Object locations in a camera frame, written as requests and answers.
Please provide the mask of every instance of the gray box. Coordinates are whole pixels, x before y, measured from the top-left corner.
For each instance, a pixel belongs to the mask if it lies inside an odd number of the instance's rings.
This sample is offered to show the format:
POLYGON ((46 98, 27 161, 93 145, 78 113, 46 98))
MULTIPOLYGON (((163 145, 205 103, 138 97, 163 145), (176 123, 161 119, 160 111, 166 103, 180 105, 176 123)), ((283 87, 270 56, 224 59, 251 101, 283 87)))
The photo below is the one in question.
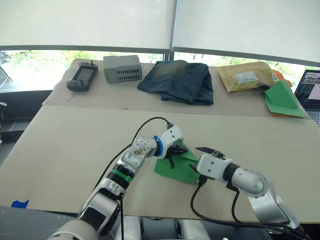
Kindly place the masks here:
POLYGON ((137 55, 104 56, 103 72, 109 84, 140 80, 141 65, 137 55))

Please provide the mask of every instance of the blue ring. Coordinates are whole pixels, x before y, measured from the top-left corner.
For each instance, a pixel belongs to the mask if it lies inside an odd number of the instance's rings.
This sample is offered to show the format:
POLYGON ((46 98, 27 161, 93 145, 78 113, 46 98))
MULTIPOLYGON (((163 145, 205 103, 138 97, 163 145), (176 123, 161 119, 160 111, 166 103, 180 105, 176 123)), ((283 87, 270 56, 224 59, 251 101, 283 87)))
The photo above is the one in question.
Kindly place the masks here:
POLYGON ((156 157, 159 157, 159 156, 161 156, 161 154, 162 154, 162 152, 163 152, 163 150, 164 150, 164 146, 163 146, 163 144, 162 144, 161 139, 160 139, 158 136, 153 136, 153 138, 154 138, 154 140, 155 140, 156 142, 158 142, 158 143, 160 144, 160 152, 159 152, 159 154, 156 156, 156 157))

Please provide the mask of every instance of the brown package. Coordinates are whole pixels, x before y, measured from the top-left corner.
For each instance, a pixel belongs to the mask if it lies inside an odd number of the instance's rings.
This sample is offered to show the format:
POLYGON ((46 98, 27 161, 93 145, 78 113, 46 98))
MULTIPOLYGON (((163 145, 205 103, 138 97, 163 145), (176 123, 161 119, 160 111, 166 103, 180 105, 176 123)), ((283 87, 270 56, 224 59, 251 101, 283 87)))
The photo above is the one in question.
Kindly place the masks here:
POLYGON ((277 76, 263 61, 217 67, 226 91, 236 92, 264 85, 273 86, 277 76))

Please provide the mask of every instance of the white table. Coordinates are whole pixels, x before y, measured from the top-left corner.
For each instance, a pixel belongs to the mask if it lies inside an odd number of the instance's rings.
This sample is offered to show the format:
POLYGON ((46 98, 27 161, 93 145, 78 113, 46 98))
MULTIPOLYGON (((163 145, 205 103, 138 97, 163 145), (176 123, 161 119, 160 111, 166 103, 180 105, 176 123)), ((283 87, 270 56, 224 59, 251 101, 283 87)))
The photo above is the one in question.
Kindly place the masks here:
MULTIPOLYGON (((66 82, 75 75, 80 62, 89 62, 89 60, 74 60, 43 105, 273 118, 260 96, 260 93, 263 92, 261 88, 227 93, 216 67, 209 67, 214 104, 211 106, 191 106, 181 102, 162 101, 158 93, 146 93, 138 90, 137 86, 140 81, 108 84, 103 73, 103 61, 97 60, 93 62, 98 65, 99 71, 89 91, 69 91, 66 82)), ((153 66, 154 64, 151 63, 141 64, 142 78, 149 73, 153 66)))
MULTIPOLYGON (((0 205, 29 200, 30 209, 76 213, 109 160, 154 116, 177 124, 190 149, 211 147, 239 165, 270 175, 301 222, 320 222, 319 130, 310 119, 289 117, 43 106, 0 167, 0 205)), ((160 135, 164 130, 165 124, 155 120, 141 134, 160 135)), ((124 213, 195 218, 189 204, 196 186, 154 173, 155 162, 147 160, 134 178, 124 213)), ((209 181, 195 207, 209 217, 231 220, 233 197, 224 184, 209 181)), ((236 215, 242 221, 257 220, 243 195, 236 215)))

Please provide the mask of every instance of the jeans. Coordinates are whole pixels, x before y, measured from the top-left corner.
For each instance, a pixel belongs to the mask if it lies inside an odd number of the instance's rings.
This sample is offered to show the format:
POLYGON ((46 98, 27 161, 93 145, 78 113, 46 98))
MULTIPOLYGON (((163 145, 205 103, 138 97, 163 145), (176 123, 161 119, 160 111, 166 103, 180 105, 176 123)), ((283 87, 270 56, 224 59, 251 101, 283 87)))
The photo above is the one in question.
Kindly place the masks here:
POLYGON ((161 93, 163 101, 205 106, 214 104, 209 67, 203 63, 157 61, 137 88, 147 93, 161 93))

